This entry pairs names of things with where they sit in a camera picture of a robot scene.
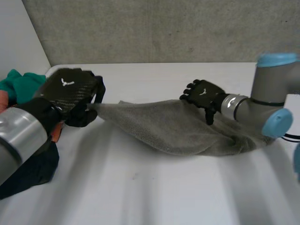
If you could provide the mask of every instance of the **light blue joint cap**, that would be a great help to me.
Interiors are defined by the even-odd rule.
[[[257,67],[277,67],[299,61],[296,53],[265,53],[257,61]]]
[[[286,134],[293,123],[293,116],[288,109],[279,109],[274,112],[265,122],[262,135],[279,138]]]

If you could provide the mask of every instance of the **white logo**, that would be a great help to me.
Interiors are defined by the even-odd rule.
[[[204,95],[204,94],[207,94],[206,88],[204,88],[204,92],[202,94],[200,94],[200,95]]]
[[[75,83],[74,81],[72,81],[72,82],[70,82],[70,83],[64,82],[64,79],[63,79],[63,78],[61,79],[61,82],[62,82],[62,86],[71,85],[71,84],[74,84],[74,83]]]
[[[235,99],[236,99],[236,97],[232,98],[232,99],[228,102],[227,108],[229,108],[229,107],[231,106],[231,102],[233,102]]]

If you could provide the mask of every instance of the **teal cloth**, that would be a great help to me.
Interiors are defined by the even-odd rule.
[[[44,75],[25,73],[23,76],[12,69],[7,78],[0,81],[0,90],[8,93],[9,101],[23,104],[30,101],[38,88],[46,81]]]

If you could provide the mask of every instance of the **white wall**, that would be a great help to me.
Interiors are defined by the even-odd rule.
[[[21,0],[0,0],[0,80],[11,69],[45,74],[49,61]]]

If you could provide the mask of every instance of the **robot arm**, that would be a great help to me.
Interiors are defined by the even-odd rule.
[[[84,127],[97,117],[86,111],[96,95],[101,103],[105,93],[102,77],[80,69],[59,69],[34,98],[0,114],[0,185],[37,150],[47,145],[55,125]]]
[[[300,62],[297,54],[263,54],[257,63],[251,97],[226,94],[207,81],[194,81],[180,98],[205,108],[206,121],[213,115],[225,117],[278,138],[285,135],[293,122],[292,113],[284,108],[286,96],[300,90]]]

